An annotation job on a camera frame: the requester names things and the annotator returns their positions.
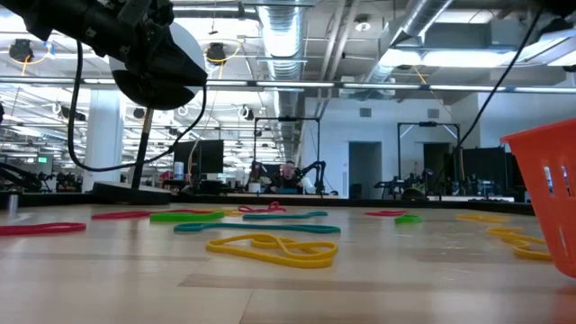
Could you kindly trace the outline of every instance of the doorway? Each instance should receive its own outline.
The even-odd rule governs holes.
[[[438,173],[444,166],[446,157],[450,155],[449,143],[424,143],[424,168],[432,171],[432,176],[428,179],[428,185],[437,184],[436,188],[428,188],[432,192],[442,192],[442,183],[446,180],[445,170],[437,182]]]
[[[382,180],[382,143],[350,142],[348,154],[349,198],[380,199],[374,185]]]

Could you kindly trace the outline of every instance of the teal rubber band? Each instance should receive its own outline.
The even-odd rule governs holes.
[[[173,222],[216,221],[221,218],[224,218],[224,211],[216,211],[209,214],[193,214],[189,212],[160,212],[150,215],[150,221]]]
[[[285,215],[285,214],[246,214],[243,220],[262,221],[262,220],[301,220],[312,217],[328,216],[325,211],[313,211],[302,215]]]
[[[174,226],[174,232],[199,232],[207,229],[254,229],[254,230],[296,230],[315,234],[339,233],[340,228],[328,225],[258,225],[237,223],[192,223]]]
[[[416,215],[402,215],[400,217],[396,217],[394,219],[394,222],[396,223],[396,225],[408,224],[408,223],[416,224],[416,223],[421,223],[422,219]]]

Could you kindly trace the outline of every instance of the person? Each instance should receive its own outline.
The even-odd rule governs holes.
[[[280,174],[273,176],[271,179],[270,191],[277,193],[278,189],[296,189],[298,194],[302,194],[302,182],[296,175],[296,165],[293,161],[286,161]]]

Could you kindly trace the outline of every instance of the computer monitor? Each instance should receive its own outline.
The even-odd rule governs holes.
[[[188,158],[194,141],[180,142],[174,151],[174,161],[184,162],[184,172],[188,173]],[[192,155],[193,175],[224,172],[224,141],[201,140]]]

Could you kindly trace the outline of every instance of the plastic basket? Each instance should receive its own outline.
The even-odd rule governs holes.
[[[556,268],[576,278],[576,118],[501,141],[516,156]]]

